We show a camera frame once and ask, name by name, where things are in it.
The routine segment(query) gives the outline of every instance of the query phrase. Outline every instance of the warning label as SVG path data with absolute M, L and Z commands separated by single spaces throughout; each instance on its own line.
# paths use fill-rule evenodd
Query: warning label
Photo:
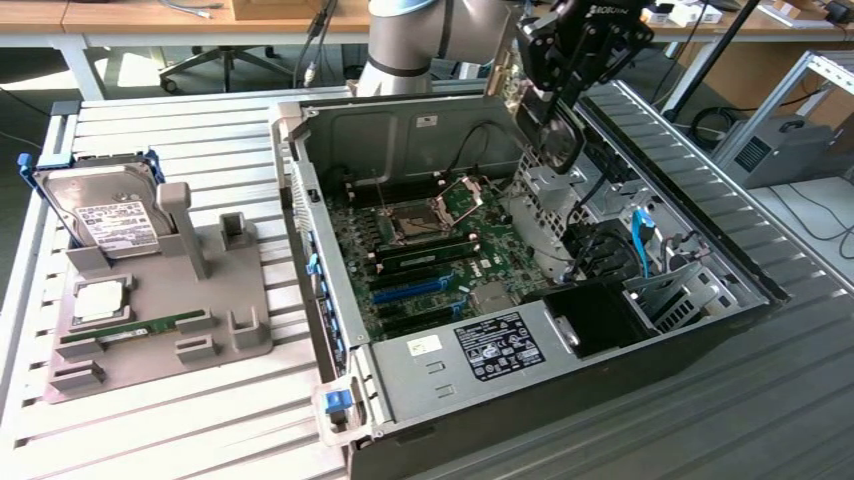
M 517 312 L 473 323 L 454 332 L 472 371 L 482 382 L 546 361 Z

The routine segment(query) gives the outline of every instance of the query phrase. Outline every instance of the black pole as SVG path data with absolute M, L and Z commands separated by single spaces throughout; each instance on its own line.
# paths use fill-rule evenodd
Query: black pole
M 697 88 L 704 83 L 704 79 L 706 78 L 706 75 L 709 75 L 709 72 L 712 71 L 712 67 L 716 66 L 716 63 L 718 62 L 718 58 L 721 58 L 721 54 L 724 54 L 724 50 L 731 45 L 731 42 L 733 41 L 733 37 L 736 37 L 736 34 L 739 33 L 739 30 L 743 28 L 743 25 L 745 24 L 748 17 L 751 16 L 755 9 L 757 8 L 757 5 L 760 5 L 760 0 L 748 0 L 748 4 L 743 7 L 741 12 L 739 12 L 739 16 L 733 21 L 733 25 L 731 25 L 731 28 L 724 34 L 724 37 L 721 37 L 721 41 L 718 42 L 718 45 L 716 45 L 716 49 L 712 51 L 712 55 L 709 55 L 709 58 L 704 62 L 704 65 L 700 67 L 700 72 L 697 72 L 697 75 L 694 76 L 694 79 L 692 80 L 689 87 L 685 89 L 685 93 L 680 97 L 680 101 L 677 102 L 674 107 L 664 113 L 665 118 L 672 122 L 677 120 L 677 117 L 680 116 L 680 112 L 685 108 L 685 104 L 688 103 L 689 98 L 692 98 L 692 95 L 694 95 Z

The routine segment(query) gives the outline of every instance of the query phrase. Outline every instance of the cardboard box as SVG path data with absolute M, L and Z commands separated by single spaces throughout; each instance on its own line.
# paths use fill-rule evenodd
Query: cardboard box
M 314 18 L 324 0 L 231 0 L 235 20 L 281 20 Z
M 777 0 L 775 8 L 793 20 L 824 20 L 828 12 L 811 0 Z

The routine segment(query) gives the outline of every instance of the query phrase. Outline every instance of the office chair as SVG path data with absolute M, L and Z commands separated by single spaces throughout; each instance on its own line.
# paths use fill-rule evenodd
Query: office chair
M 290 85 L 294 72 L 283 66 L 253 56 L 250 53 L 247 53 L 247 50 L 251 48 L 255 47 L 217 47 L 215 49 L 206 52 L 202 47 L 193 47 L 193 57 L 161 70 L 161 88 L 163 88 L 163 90 L 166 90 L 169 93 L 175 93 L 178 91 L 178 84 L 175 83 L 175 80 L 170 78 L 170 75 L 181 73 L 195 67 L 197 65 L 213 62 L 218 58 L 223 59 L 223 91 L 226 93 L 231 91 L 231 71 L 235 68 L 235 59 L 243 60 L 245 62 L 251 63 L 253 65 L 257 65 L 274 73 L 281 73 L 286 77 L 285 84 Z M 277 52 L 271 46 L 265 47 L 265 56 L 267 58 L 279 58 L 279 55 L 277 55 Z

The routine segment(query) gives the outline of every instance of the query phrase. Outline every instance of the white object on desk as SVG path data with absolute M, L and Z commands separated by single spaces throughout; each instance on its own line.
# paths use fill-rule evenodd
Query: white object on desk
M 760 5 L 757 10 L 791 28 L 836 28 L 835 24 L 827 20 L 796 20 L 777 10 L 773 5 Z
M 720 23 L 724 14 L 721 10 L 718 10 L 712 5 L 706 5 L 706 11 L 704 12 L 704 5 L 700 3 L 688 5 L 685 3 L 677 3 L 673 6 L 673 12 L 670 12 L 670 21 L 680 25 L 681 27 L 688 27 L 689 25 L 694 25 L 697 23 L 697 19 L 700 18 L 701 12 L 704 13 L 704 18 L 701 19 L 701 23 Z

